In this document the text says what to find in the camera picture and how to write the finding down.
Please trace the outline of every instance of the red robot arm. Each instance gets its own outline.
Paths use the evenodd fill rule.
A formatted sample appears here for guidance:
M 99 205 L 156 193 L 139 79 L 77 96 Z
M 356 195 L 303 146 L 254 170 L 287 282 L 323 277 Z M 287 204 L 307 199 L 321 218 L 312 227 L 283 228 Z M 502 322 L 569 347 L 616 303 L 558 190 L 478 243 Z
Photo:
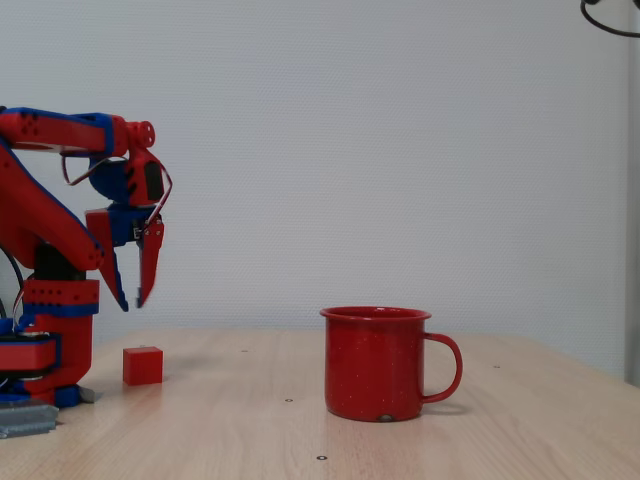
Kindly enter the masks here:
M 128 309 L 115 247 L 138 244 L 138 307 L 148 298 L 164 236 L 160 209 L 172 185 L 148 150 L 154 142 L 149 122 L 0 108 L 0 244 L 34 269 L 24 286 L 23 316 L 11 321 L 10 330 L 0 320 L 0 401 L 26 396 L 58 406 L 78 403 L 75 384 L 91 364 L 92 315 L 98 311 L 98 282 L 86 280 L 85 272 L 100 269 Z M 14 150 L 60 154 L 68 183 L 89 178 L 113 203 L 87 212 L 85 226 L 29 174 Z M 67 157 L 89 159 L 87 173 L 76 181 L 67 177 Z M 25 335 L 37 341 L 24 341 Z

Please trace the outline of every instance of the white wall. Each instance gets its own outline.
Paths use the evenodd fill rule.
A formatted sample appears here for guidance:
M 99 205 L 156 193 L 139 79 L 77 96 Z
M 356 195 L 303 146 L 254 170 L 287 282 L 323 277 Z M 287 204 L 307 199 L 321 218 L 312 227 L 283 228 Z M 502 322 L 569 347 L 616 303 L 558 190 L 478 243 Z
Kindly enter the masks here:
M 631 28 L 640 31 L 640 14 L 632 10 Z M 625 377 L 640 386 L 640 41 L 630 51 L 630 157 L 627 209 L 627 329 Z
M 148 306 L 104 289 L 98 341 L 393 304 L 622 374 L 629 44 L 577 0 L 6 3 L 0 100 L 148 119 L 176 183 Z

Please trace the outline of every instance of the red block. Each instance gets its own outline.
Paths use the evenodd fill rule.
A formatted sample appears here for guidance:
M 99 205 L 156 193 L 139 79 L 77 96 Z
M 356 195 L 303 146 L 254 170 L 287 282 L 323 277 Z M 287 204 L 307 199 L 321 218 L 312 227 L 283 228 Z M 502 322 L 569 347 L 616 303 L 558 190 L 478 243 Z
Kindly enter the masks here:
M 162 350 L 159 348 L 125 348 L 122 363 L 122 380 L 127 385 L 162 383 Z

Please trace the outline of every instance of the wooden table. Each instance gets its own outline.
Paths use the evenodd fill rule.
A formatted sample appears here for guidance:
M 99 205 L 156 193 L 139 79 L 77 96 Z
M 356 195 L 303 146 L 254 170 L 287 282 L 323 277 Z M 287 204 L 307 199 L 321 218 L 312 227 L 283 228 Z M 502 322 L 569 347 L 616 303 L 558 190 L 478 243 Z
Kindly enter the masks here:
M 0 441 L 0 478 L 640 479 L 640 390 L 529 340 L 454 338 L 460 390 L 368 424 L 326 412 L 321 332 L 137 333 L 96 352 L 82 384 L 98 403 Z M 123 386 L 122 348 L 143 344 L 165 351 L 165 382 Z M 425 361 L 429 390 L 445 386 L 450 353 L 429 343 Z

